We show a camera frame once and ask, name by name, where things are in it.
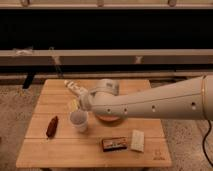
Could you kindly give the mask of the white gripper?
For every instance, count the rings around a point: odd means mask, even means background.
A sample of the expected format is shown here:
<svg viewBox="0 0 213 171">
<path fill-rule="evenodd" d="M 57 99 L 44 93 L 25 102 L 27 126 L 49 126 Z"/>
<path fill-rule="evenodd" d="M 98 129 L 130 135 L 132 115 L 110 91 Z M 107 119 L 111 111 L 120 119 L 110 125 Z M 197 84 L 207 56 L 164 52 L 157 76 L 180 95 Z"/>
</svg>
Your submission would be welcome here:
<svg viewBox="0 0 213 171">
<path fill-rule="evenodd" d="M 112 79 L 101 79 L 91 89 L 86 89 L 79 86 L 76 82 L 69 80 L 65 80 L 64 84 L 74 95 L 79 96 L 79 101 L 72 99 L 67 103 L 70 112 L 74 112 L 79 108 L 90 111 L 97 102 L 98 93 L 106 93 L 114 96 L 119 94 L 119 82 Z"/>
</svg>

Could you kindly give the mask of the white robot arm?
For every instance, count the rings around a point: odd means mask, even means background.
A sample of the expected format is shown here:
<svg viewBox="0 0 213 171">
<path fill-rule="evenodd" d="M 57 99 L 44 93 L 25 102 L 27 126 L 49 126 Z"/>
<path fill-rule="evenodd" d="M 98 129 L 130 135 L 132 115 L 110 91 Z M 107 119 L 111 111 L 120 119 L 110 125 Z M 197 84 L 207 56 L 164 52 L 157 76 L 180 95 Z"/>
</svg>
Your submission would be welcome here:
<svg viewBox="0 0 213 171">
<path fill-rule="evenodd" d="M 119 83 L 111 79 L 99 80 L 91 89 L 69 80 L 64 84 L 82 110 L 96 115 L 213 121 L 213 75 L 126 95 L 119 94 Z"/>
</svg>

